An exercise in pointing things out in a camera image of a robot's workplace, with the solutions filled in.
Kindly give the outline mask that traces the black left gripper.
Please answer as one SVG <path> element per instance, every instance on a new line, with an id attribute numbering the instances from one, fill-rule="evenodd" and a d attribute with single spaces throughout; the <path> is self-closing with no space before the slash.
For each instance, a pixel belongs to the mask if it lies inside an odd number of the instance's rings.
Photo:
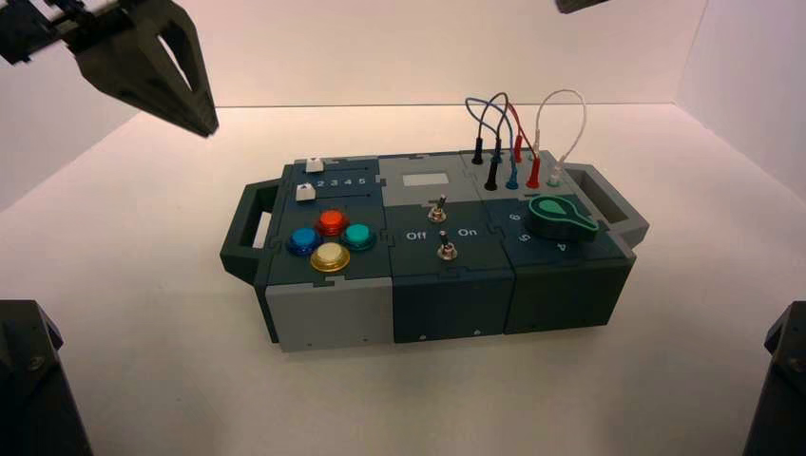
<path id="1" fill-rule="evenodd" d="M 1 56 L 10 65 L 58 42 L 99 91 L 196 134 L 219 128 L 196 27 L 172 1 L 143 1 L 126 19 L 113 1 L 90 10 L 83 1 L 47 1 L 49 18 L 30 1 L 1 7 Z"/>

